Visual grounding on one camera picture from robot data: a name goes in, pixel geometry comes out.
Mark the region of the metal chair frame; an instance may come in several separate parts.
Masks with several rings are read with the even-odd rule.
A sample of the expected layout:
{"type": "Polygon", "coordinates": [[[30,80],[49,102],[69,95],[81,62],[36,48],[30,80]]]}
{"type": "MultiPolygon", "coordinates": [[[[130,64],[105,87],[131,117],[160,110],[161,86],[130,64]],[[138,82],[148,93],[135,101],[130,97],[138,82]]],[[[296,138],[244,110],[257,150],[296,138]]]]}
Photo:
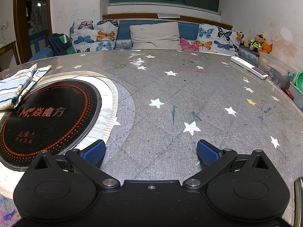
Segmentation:
{"type": "Polygon", "coordinates": [[[295,216],[294,227],[303,227],[303,178],[297,178],[294,182],[295,216]]]}

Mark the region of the orange plush toy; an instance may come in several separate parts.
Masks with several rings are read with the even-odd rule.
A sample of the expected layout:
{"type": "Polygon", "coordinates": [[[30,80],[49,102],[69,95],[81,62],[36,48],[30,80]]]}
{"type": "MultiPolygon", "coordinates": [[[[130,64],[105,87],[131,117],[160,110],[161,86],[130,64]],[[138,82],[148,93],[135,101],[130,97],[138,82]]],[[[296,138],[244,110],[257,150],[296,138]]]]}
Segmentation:
{"type": "Polygon", "coordinates": [[[261,53],[270,54],[270,52],[273,50],[273,44],[268,44],[264,42],[261,46],[261,48],[258,49],[257,55],[260,56],[261,53]]]}

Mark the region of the clear plastic storage box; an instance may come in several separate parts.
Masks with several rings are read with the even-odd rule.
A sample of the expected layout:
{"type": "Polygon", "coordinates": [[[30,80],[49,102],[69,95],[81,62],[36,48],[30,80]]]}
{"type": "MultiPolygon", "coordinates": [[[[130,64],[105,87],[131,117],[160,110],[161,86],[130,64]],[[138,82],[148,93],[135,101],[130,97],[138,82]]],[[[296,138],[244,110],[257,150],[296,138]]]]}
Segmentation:
{"type": "Polygon", "coordinates": [[[296,71],[276,57],[261,52],[258,68],[268,75],[268,79],[281,89],[288,89],[295,79],[296,71]]]}

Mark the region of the blue sofa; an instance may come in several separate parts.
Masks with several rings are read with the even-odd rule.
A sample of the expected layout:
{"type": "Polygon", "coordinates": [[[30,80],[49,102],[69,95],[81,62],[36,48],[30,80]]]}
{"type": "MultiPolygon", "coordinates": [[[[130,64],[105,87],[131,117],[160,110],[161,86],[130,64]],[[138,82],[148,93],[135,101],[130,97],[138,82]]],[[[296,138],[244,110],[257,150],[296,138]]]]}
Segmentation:
{"type": "Polygon", "coordinates": [[[243,37],[240,31],[210,24],[76,19],[68,35],[49,35],[48,47],[37,52],[30,61],[114,49],[172,49],[238,56],[241,47],[253,52],[262,47],[262,35],[249,40],[243,37]]]}

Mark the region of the brown wooden door frame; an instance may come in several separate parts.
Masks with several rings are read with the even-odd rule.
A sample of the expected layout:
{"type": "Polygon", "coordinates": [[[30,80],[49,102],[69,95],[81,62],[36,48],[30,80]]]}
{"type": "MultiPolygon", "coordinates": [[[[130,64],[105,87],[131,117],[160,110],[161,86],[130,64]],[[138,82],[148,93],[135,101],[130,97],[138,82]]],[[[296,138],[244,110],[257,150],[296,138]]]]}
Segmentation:
{"type": "Polygon", "coordinates": [[[27,63],[49,46],[50,0],[13,0],[13,18],[19,60],[27,63]]]}

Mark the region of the butterfly pillow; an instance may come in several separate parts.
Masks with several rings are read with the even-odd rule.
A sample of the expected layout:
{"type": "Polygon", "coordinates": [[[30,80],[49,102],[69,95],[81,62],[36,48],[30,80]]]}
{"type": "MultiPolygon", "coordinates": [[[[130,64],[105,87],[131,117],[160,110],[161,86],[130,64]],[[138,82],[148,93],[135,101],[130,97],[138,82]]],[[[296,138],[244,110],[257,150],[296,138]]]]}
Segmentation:
{"type": "Polygon", "coordinates": [[[116,46],[120,21],[77,19],[69,28],[69,37],[77,53],[113,50],[116,46]]]}
{"type": "Polygon", "coordinates": [[[241,31],[227,30],[209,24],[200,24],[196,46],[200,52],[238,56],[239,46],[244,37],[241,31]]]}

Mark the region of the right butterfly pillow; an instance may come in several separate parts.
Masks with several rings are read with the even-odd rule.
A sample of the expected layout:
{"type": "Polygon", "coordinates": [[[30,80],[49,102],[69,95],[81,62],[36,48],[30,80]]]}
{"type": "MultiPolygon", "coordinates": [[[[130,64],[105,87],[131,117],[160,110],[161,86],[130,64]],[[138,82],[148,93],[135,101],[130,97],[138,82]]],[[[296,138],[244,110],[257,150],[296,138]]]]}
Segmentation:
{"type": "Polygon", "coordinates": [[[244,37],[241,31],[227,30],[209,24],[200,24],[196,46],[200,52],[238,56],[239,46],[244,37]]]}

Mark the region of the white remote control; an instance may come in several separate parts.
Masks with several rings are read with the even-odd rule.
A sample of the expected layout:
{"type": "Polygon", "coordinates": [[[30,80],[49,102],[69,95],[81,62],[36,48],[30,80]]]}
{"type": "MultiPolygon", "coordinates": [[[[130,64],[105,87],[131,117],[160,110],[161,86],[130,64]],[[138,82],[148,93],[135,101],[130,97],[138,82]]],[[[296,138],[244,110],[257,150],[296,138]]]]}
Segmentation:
{"type": "Polygon", "coordinates": [[[245,60],[239,58],[238,56],[231,56],[231,61],[236,63],[238,66],[245,68],[246,70],[253,73],[254,75],[256,75],[262,80],[268,77],[268,75],[265,72],[261,71],[259,68],[253,66],[252,64],[246,62],[245,60]]]}

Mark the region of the brown wooden side table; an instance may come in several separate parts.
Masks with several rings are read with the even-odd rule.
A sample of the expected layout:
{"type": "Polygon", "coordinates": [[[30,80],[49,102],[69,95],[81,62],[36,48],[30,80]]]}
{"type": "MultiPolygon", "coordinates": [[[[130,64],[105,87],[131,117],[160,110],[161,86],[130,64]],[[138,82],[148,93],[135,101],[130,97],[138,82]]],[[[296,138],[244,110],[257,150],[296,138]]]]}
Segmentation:
{"type": "Polygon", "coordinates": [[[16,41],[1,45],[1,71],[20,64],[16,41]]]}

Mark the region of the plain grey pillow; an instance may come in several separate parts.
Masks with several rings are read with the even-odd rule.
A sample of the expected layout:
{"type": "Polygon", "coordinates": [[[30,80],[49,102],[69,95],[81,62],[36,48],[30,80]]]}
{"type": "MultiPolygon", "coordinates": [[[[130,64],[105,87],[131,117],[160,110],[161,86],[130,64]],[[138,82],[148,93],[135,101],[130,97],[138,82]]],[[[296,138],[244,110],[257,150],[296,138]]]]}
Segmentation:
{"type": "Polygon", "coordinates": [[[133,49],[181,50],[177,22],[129,26],[133,49]]]}

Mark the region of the grey star pattern table cover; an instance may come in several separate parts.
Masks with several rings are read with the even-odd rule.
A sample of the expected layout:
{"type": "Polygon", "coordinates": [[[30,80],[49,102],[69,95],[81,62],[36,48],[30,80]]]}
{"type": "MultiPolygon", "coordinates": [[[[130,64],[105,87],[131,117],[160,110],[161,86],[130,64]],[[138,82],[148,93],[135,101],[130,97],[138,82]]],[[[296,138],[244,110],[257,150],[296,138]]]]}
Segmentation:
{"type": "Polygon", "coordinates": [[[27,94],[66,79],[97,88],[99,116],[72,149],[103,140],[100,170],[120,187],[98,190],[69,150],[41,150],[22,172],[1,163],[1,226],[294,226],[302,111],[272,81],[229,56],[179,50],[45,58],[1,80],[33,64],[52,67],[27,94]],[[183,182],[206,167],[201,139],[238,156],[204,190],[189,190],[183,182]]]}

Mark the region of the blue white striped shirt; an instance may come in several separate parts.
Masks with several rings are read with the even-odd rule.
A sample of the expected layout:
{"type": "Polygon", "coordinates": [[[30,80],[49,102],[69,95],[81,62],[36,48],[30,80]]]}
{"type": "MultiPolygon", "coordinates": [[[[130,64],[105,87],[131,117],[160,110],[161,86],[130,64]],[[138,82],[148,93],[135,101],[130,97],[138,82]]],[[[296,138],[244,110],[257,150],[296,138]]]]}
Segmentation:
{"type": "Polygon", "coordinates": [[[19,70],[13,76],[1,80],[0,107],[2,110],[16,108],[30,89],[51,69],[51,65],[19,70]]]}

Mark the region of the black round induction cooktop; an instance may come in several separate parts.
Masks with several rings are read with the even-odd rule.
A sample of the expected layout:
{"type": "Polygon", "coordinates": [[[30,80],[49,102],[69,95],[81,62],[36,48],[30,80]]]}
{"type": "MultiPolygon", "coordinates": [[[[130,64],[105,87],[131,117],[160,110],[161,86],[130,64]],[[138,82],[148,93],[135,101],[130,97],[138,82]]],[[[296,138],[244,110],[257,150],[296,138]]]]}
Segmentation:
{"type": "Polygon", "coordinates": [[[101,94],[83,80],[36,88],[1,118],[1,163],[22,172],[41,150],[58,155],[74,148],[91,130],[101,107],[101,94]]]}

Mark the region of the left butterfly pillow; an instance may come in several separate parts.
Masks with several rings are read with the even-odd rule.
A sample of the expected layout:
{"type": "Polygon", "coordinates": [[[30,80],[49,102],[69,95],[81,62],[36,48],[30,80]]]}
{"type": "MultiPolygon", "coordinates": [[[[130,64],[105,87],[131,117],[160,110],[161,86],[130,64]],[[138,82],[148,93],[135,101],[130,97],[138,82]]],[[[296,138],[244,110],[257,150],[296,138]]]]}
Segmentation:
{"type": "Polygon", "coordinates": [[[69,37],[77,53],[113,50],[116,46],[120,21],[77,19],[69,28],[69,37]]]}

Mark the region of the pink cloth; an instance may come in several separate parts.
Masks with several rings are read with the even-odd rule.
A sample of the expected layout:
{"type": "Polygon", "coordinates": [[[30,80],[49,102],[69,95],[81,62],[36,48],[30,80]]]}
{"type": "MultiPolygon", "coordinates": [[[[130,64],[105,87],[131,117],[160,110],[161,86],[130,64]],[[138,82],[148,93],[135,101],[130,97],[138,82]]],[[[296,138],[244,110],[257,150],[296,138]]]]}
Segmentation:
{"type": "Polygon", "coordinates": [[[183,51],[199,51],[199,47],[196,46],[195,42],[190,42],[184,38],[180,39],[180,46],[183,51]]]}

